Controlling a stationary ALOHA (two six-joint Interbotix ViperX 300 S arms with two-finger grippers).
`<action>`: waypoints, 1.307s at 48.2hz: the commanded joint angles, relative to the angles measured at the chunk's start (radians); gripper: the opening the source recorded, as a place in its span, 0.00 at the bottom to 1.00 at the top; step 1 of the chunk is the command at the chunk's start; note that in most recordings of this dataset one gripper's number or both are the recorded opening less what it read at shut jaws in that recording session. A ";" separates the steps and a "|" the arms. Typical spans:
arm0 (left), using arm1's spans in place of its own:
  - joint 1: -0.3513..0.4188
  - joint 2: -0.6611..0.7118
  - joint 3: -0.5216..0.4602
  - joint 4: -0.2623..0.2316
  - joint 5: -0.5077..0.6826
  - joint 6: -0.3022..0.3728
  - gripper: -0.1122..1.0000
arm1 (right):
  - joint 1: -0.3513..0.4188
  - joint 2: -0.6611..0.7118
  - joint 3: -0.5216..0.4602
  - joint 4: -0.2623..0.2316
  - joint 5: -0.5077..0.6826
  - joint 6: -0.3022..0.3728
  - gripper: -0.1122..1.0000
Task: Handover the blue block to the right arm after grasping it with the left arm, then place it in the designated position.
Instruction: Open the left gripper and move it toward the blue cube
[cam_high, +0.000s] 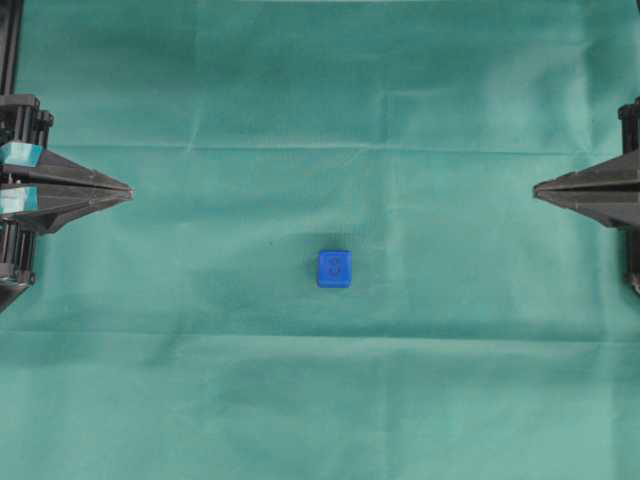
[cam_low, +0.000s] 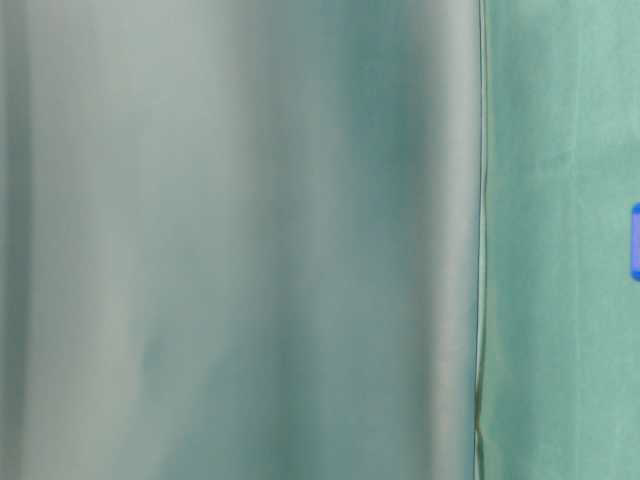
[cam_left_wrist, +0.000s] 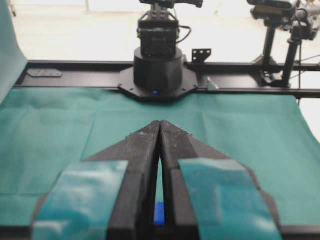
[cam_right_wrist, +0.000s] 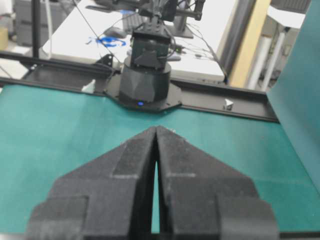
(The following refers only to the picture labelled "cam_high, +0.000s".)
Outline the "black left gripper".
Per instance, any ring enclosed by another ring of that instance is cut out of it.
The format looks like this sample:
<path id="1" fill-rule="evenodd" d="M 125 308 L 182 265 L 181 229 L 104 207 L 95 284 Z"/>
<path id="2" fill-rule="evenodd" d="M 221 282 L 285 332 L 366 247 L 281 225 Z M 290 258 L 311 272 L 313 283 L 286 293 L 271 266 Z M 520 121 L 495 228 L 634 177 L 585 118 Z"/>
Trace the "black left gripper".
<path id="1" fill-rule="evenodd" d="M 128 184 L 45 149 L 53 122 L 32 94 L 1 97 L 3 286 L 35 283 L 33 232 L 53 234 L 67 223 L 133 199 Z"/>

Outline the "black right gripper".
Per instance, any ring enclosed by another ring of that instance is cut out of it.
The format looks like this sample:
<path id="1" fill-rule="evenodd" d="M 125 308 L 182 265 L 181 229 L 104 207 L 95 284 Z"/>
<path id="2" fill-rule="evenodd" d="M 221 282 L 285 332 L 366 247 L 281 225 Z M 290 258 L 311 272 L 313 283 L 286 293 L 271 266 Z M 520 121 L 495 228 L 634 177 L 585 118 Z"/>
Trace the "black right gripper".
<path id="1" fill-rule="evenodd" d="M 639 149 L 639 98 L 619 108 L 622 151 Z M 606 191 L 628 187 L 631 191 Z M 639 163 L 594 167 L 544 181 L 534 187 L 534 197 L 596 220 L 608 228 L 625 229 L 626 281 L 639 292 Z"/>

